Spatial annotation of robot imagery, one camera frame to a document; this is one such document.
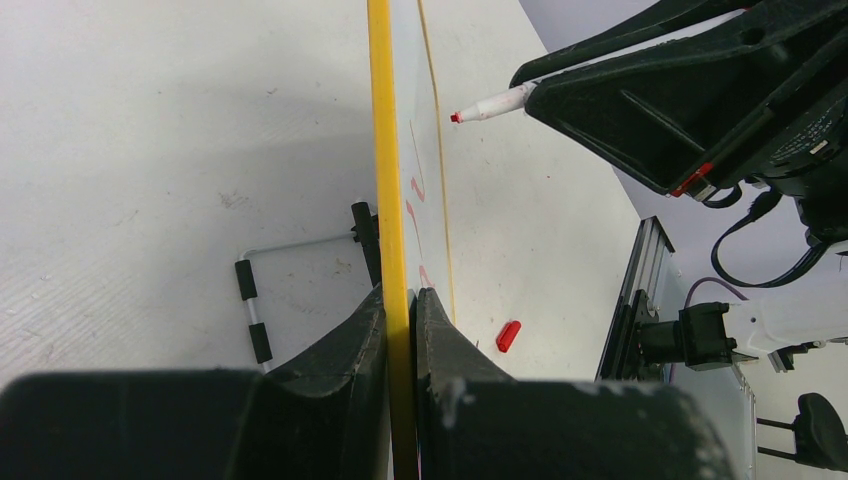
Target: purple cable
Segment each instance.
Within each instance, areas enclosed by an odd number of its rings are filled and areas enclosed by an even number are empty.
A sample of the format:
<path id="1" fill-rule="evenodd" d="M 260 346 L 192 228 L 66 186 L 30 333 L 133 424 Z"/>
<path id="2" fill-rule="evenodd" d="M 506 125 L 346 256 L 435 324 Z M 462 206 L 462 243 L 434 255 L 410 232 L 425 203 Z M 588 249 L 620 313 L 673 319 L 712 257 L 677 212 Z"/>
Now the purple cable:
<path id="1" fill-rule="evenodd" d="M 730 290 L 730 293 L 736 295 L 736 297 L 739 300 L 748 300 L 748 297 L 746 297 L 742 292 L 737 290 L 736 287 L 725 282 L 724 280 L 722 280 L 720 278 L 716 278 L 716 277 L 704 277 L 704 278 L 699 279 L 698 281 L 693 283 L 691 287 L 689 287 L 689 293 L 686 294 L 686 301 L 683 302 L 683 308 L 689 308 L 689 305 L 692 303 L 692 297 L 695 295 L 695 290 L 697 290 L 697 288 L 700 287 L 701 284 L 707 283 L 707 282 L 717 283 L 717 284 L 721 285 L 722 287 Z M 672 363 L 671 368 L 669 368 L 669 372 L 668 372 L 668 383 L 669 383 L 669 385 L 671 385 L 672 380 L 674 380 L 674 369 L 675 369 L 676 365 L 677 364 Z"/>

